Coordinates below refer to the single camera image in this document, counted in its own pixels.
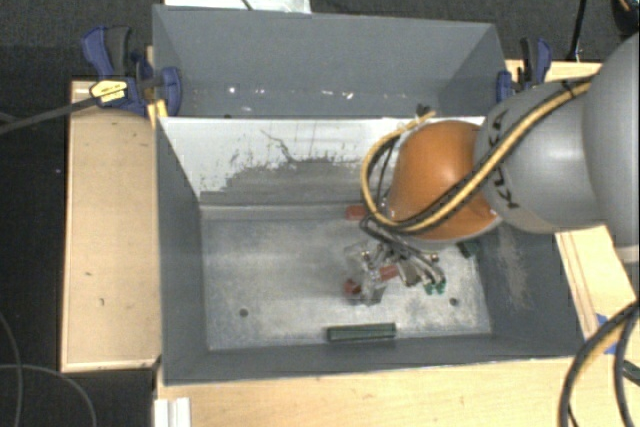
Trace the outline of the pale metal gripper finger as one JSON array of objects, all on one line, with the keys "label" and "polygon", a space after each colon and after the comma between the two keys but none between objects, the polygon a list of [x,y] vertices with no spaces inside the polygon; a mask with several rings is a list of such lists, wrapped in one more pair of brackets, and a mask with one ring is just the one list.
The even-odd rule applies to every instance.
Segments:
[{"label": "pale metal gripper finger", "polygon": [[357,242],[344,248],[344,258],[350,269],[369,269],[372,247],[369,242]]},{"label": "pale metal gripper finger", "polygon": [[366,306],[374,306],[382,301],[386,290],[386,283],[380,277],[378,271],[363,272],[357,283],[359,292],[356,293],[357,300]]}]

